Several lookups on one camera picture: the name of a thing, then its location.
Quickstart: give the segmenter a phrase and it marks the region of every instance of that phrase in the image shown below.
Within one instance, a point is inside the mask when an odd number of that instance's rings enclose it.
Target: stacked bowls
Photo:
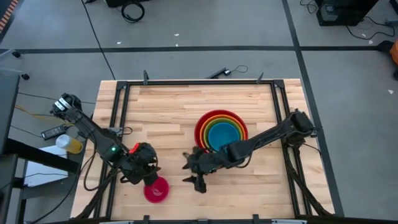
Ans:
[[[204,149],[219,151],[221,146],[248,139],[243,120],[227,110],[213,110],[204,114],[195,126],[195,142]]]

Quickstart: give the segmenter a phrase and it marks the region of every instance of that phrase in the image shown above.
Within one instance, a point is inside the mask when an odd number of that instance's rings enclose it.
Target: yellow liquid bottle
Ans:
[[[79,154],[83,149],[83,143],[71,138],[70,136],[63,134],[57,138],[55,144],[70,153]]]

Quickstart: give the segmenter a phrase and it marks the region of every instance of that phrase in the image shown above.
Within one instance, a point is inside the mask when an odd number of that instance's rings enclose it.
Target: butcher block tabletop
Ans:
[[[307,102],[299,79],[285,79],[290,110],[298,108],[308,113]],[[102,81],[99,87],[93,121],[109,127],[117,81]],[[124,91],[121,90],[116,124],[121,118]],[[277,90],[282,118],[281,92]],[[277,124],[270,85],[140,85],[129,90],[125,127],[132,133],[123,136],[123,144],[133,148],[137,142],[148,142],[159,158],[158,174],[170,185],[168,197],[153,204],[143,194],[144,183],[137,185],[119,182],[114,192],[112,220],[192,219],[252,219],[294,218],[287,173],[280,141],[254,151],[250,164],[244,169],[220,169],[205,176],[207,193],[196,192],[193,184],[182,182],[191,175],[183,170],[183,152],[191,152],[195,145],[194,128],[198,119],[211,110],[230,110],[242,118],[248,127],[249,138]],[[314,138],[306,143],[318,148]],[[330,191],[319,151],[308,146],[300,148],[307,187],[326,210],[333,213]],[[88,141],[83,163],[93,154]],[[97,155],[88,173],[87,186],[98,185],[103,161]],[[83,188],[86,170],[79,178],[71,217],[77,216],[88,204],[95,191]],[[300,213],[304,214],[302,194],[296,185]],[[100,216],[105,216],[108,190],[103,195]]]

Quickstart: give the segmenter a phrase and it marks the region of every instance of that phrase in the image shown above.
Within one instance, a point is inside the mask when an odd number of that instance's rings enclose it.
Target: gray floor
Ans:
[[[314,14],[288,0],[302,46],[368,46],[345,27],[319,27]],[[142,22],[128,24],[120,12],[103,1],[88,4],[88,12],[103,47],[173,47],[221,45],[293,46],[281,0],[151,0],[145,2]],[[388,0],[380,0],[369,15],[378,22],[398,19]],[[383,30],[363,22],[352,28],[357,35]],[[1,49],[97,48],[80,0],[25,0]],[[303,52],[319,114],[325,129],[338,190],[347,217],[398,219],[398,176],[395,161],[398,82],[396,65],[379,52]],[[233,78],[301,78],[294,51],[134,52],[106,53],[117,79],[137,79],[146,69],[155,78],[205,78],[222,68],[247,65]],[[7,58],[0,66],[31,75],[21,80],[20,92],[58,98],[63,92],[94,102],[101,80],[112,79],[101,54],[26,54]],[[46,114],[52,100],[19,95],[17,104]],[[94,106],[84,104],[87,114]],[[12,124],[33,133],[55,123],[15,111]],[[11,129],[10,137],[35,147],[54,144]],[[26,220],[35,220],[63,198],[69,183],[48,188],[49,196],[28,201]],[[66,220],[73,195],[42,222]]]

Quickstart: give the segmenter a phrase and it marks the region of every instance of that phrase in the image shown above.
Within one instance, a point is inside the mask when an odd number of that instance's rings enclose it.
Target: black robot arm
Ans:
[[[202,149],[196,147],[193,154],[184,154],[187,158],[184,169],[190,168],[196,174],[206,175],[220,168],[239,167],[256,149],[282,138],[289,145],[299,147],[305,142],[304,138],[310,136],[314,130],[315,127],[307,115],[296,110],[277,126],[251,139],[225,145],[219,152],[204,153]]]
[[[267,144],[282,139],[290,147],[299,148],[304,142],[304,138],[315,134],[315,127],[304,112],[295,110],[287,118],[277,126],[264,131],[245,141],[236,141],[221,147],[220,151],[210,150],[206,153],[204,149],[199,147],[193,148],[193,153],[184,153],[187,158],[187,164],[183,169],[190,169],[195,175],[183,179],[184,182],[191,182],[195,186],[195,190],[201,193],[206,192],[206,184],[204,175],[216,172],[218,169],[233,167],[244,168],[248,165],[240,166],[245,158],[251,157],[256,149]],[[312,195],[311,191],[305,186],[301,178],[297,175],[292,163],[286,161],[288,175],[292,176],[294,181],[302,190],[303,194],[308,198],[309,202],[319,215],[331,215]]]
[[[81,101],[74,95],[64,93],[53,106],[51,113],[73,123],[81,135],[90,139],[102,160],[113,169],[124,174],[121,182],[138,184],[142,179],[152,185],[157,179],[156,152],[148,143],[140,143],[135,151],[130,151],[110,129],[103,129],[94,123],[81,110]]]

